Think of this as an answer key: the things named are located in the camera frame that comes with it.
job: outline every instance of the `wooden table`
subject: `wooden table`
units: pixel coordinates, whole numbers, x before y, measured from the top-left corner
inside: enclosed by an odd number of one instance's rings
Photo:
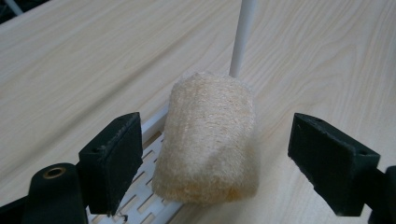
[[[173,84],[227,73],[239,1],[52,0],[0,25],[0,205],[115,117],[147,120]],[[295,112],[325,119],[396,164],[396,1],[260,1],[241,79],[260,125],[257,196],[185,205],[172,223],[366,223],[336,217],[288,158]]]

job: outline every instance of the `white plastic stick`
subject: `white plastic stick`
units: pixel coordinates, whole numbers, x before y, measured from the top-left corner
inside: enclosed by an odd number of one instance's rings
[[[236,37],[233,44],[233,57],[231,59],[230,76],[238,77],[244,57],[245,46],[248,42],[251,24],[253,23],[254,8],[257,0],[242,0],[241,11],[239,13]]]

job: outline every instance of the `black plastic bracket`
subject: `black plastic bracket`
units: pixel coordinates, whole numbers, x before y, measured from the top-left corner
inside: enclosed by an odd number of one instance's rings
[[[139,113],[110,122],[79,152],[79,163],[37,172],[29,194],[0,207],[0,223],[87,223],[92,214],[115,215],[142,164]]]
[[[322,119],[295,114],[289,156],[337,216],[358,217],[366,203],[369,223],[396,223],[394,168],[377,170],[378,153]]]

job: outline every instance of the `wood grain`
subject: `wood grain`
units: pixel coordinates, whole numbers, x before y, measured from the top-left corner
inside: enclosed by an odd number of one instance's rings
[[[39,169],[78,161],[115,117],[143,120],[195,71],[227,73],[240,1],[52,0],[0,25],[0,205]],[[172,223],[366,223],[336,217],[288,158],[293,113],[325,119],[396,164],[396,2],[260,1],[240,78],[255,92],[262,172],[240,203]]]

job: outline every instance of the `white rod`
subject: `white rod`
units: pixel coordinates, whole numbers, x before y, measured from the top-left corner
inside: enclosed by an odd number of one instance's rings
[[[238,77],[241,70],[245,47],[248,42],[251,24],[253,23],[254,8],[257,0],[242,0],[241,11],[239,13],[236,37],[233,44],[233,57],[231,59],[230,76]]]
[[[6,4],[11,8],[11,10],[15,13],[15,15],[20,16],[23,14],[23,11],[20,7],[14,2],[14,0],[5,0]]]

